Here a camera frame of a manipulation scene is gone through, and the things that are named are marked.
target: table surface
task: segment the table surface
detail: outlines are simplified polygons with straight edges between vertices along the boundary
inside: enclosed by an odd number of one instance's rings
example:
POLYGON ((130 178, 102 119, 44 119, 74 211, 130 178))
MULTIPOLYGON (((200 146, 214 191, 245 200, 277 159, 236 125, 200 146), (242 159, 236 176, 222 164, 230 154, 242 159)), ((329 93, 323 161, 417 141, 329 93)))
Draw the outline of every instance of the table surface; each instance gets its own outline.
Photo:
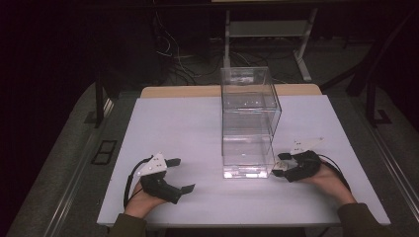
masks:
MULTIPOLYGON (((389 224, 327 96, 321 95, 315 85, 280 85, 277 90, 283 114, 273 140, 274 154, 290 152, 295 139, 324 137, 313 150, 338 163, 357 200, 369 206, 379 223, 389 224), (284 89, 295 90, 291 94, 297 96, 285 96, 290 93, 284 89)), ((275 176, 223 178, 219 92, 219 86, 143 91, 133 109, 98 223, 115 223, 124 211, 123 195, 131 169, 140 160, 162 151, 166 159, 182 159, 180 166, 168 169, 166 182, 177 188, 190 184, 196 187, 178 204, 155 208, 147 216, 149 226, 338 225, 335 202, 316 187, 290 184, 275 176), (201 92, 199 97, 194 96, 195 89, 201 92), (159 92, 171 98, 155 98, 159 92)))

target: wooden table edge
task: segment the wooden table edge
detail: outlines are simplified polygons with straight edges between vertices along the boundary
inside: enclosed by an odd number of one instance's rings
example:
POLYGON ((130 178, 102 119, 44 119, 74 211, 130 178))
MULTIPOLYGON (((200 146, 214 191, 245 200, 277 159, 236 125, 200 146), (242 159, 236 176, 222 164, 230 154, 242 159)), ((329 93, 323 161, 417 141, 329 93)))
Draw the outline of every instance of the wooden table edge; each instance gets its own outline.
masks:
MULTIPOLYGON (((314 96, 322 95, 315 84, 278 84, 275 85, 279 96, 314 96)), ((170 86, 146 87, 140 98, 179 98, 179 97, 219 97, 220 86, 170 86)))

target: sleeve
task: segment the sleeve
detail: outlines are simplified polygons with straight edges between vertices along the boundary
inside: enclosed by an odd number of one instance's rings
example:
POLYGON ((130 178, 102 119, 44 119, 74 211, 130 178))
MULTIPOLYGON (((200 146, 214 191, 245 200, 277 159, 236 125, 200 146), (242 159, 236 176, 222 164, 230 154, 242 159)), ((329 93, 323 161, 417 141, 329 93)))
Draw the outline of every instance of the sleeve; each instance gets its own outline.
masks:
POLYGON ((364 203, 342 205, 338 209, 344 237, 395 237, 388 228, 380 225, 364 203))
POLYGON ((119 214, 114 227, 108 237, 142 237, 145 236, 144 219, 136 218, 126 214, 119 214))

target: transparent plastic container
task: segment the transparent plastic container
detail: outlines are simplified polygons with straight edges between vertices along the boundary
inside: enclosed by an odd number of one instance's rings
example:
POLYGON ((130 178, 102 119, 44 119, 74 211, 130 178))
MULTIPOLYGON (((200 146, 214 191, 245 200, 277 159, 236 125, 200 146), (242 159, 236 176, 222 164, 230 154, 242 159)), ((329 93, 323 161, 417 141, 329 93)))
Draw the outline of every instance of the transparent plastic container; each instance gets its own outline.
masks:
POLYGON ((224 178, 268 178, 281 116, 268 67, 221 69, 224 178))

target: human hand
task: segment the human hand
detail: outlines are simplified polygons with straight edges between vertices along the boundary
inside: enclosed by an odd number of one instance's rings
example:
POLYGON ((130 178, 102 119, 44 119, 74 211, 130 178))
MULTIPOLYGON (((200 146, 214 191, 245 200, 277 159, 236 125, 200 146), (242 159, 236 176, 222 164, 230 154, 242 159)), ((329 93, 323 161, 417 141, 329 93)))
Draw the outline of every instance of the human hand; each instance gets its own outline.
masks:
POLYGON ((165 202, 167 201, 164 199, 147 194, 138 181, 132 191, 129 202, 126 205, 124 214, 137 218, 144 218, 154 207, 165 202))
POLYGON ((339 206, 357 202, 336 173, 323 164, 321 164, 317 174, 312 177, 302 179, 301 181, 316 185, 326 194, 333 196, 339 206))

